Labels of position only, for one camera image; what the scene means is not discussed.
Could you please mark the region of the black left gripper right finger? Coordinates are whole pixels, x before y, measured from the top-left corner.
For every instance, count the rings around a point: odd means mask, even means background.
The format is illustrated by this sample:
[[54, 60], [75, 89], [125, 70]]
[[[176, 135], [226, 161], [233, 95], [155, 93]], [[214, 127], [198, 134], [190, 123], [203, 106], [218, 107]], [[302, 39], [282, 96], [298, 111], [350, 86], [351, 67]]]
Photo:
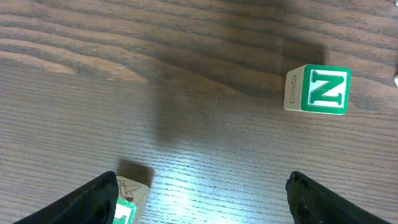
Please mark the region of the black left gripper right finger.
[[291, 173], [285, 189], [295, 224], [389, 224], [299, 171]]

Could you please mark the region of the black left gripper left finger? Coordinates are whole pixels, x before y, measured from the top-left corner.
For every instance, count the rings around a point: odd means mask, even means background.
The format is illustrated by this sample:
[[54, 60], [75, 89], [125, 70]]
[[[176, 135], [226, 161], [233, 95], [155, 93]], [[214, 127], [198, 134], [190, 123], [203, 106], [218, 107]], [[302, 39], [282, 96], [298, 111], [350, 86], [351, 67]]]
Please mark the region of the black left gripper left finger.
[[118, 193], [116, 174], [107, 171], [15, 224], [112, 224]]

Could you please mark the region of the green N wooden block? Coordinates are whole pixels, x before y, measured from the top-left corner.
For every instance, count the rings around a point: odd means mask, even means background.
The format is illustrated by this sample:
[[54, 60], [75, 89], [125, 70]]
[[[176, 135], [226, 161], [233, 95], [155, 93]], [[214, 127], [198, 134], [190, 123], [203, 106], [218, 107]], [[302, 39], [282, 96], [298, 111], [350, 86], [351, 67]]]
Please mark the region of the green N wooden block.
[[286, 75], [284, 109], [344, 115], [348, 109], [351, 70], [307, 64]]

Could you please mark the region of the red U wooden block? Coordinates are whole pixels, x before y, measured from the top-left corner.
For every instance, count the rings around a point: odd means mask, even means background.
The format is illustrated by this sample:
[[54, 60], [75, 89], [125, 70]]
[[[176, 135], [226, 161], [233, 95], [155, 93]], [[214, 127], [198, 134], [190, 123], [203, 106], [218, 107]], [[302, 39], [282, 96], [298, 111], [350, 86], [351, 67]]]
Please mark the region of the red U wooden block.
[[396, 76], [394, 77], [394, 82], [395, 82], [396, 86], [398, 87], [398, 75], [396, 75]]

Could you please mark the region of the green J wooden block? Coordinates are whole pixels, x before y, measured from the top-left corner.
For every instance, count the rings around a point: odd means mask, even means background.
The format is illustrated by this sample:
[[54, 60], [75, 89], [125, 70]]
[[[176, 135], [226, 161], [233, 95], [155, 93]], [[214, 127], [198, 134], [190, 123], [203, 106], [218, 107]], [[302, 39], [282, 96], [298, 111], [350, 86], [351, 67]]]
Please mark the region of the green J wooden block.
[[119, 195], [113, 224], [138, 224], [143, 214], [150, 188], [142, 183], [117, 176]]

